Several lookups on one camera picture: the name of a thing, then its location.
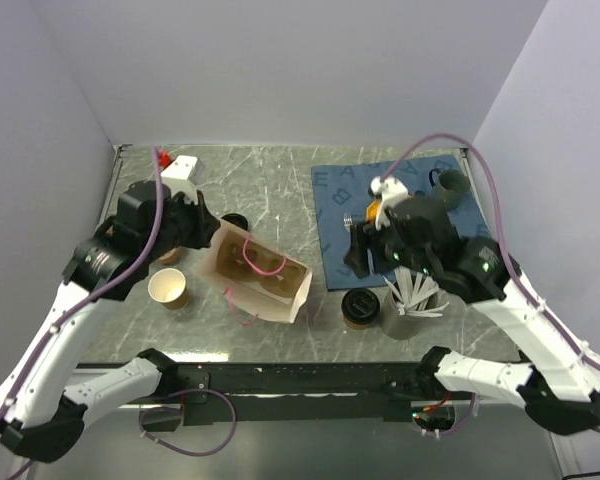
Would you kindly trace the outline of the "pink cream paper gift bag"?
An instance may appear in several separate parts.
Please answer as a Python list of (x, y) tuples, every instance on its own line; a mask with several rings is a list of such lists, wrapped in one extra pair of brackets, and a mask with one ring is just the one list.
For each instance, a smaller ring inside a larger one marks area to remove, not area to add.
[(312, 270), (225, 220), (214, 233), (199, 275), (233, 309), (292, 324), (308, 298)]

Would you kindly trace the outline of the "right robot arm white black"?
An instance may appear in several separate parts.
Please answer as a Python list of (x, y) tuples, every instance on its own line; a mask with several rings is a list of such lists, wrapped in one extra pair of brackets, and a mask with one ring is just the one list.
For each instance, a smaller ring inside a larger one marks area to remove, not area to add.
[(348, 231), (344, 262), (357, 277), (400, 267), (424, 273), (489, 318), (524, 355), (499, 363), (433, 347), (418, 366), (424, 396), (471, 392), (504, 401), (563, 436), (600, 427), (600, 356), (568, 332), (494, 239), (460, 236), (442, 202), (424, 196), (404, 196)]

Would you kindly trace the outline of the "brown paper coffee cup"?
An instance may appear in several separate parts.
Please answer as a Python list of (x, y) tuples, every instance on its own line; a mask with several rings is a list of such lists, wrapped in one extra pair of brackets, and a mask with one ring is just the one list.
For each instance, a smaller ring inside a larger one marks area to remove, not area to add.
[(373, 327), (376, 324), (375, 321), (354, 322), (348, 318), (344, 318), (344, 323), (353, 330), (365, 330)]
[(189, 302), (186, 277), (176, 268), (156, 272), (148, 282), (147, 291), (153, 301), (169, 310), (182, 309)]

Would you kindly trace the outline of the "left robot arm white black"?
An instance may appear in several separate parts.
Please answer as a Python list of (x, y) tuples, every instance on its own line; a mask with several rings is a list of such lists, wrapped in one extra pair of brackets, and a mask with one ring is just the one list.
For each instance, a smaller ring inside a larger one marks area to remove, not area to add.
[(178, 365), (156, 349), (84, 386), (68, 384), (105, 321), (150, 265), (177, 247), (202, 249), (220, 222), (190, 180), (138, 181), (115, 214), (81, 242), (62, 273), (43, 325), (0, 386), (0, 442), (42, 463), (64, 456), (91, 423), (132, 400), (170, 400)]

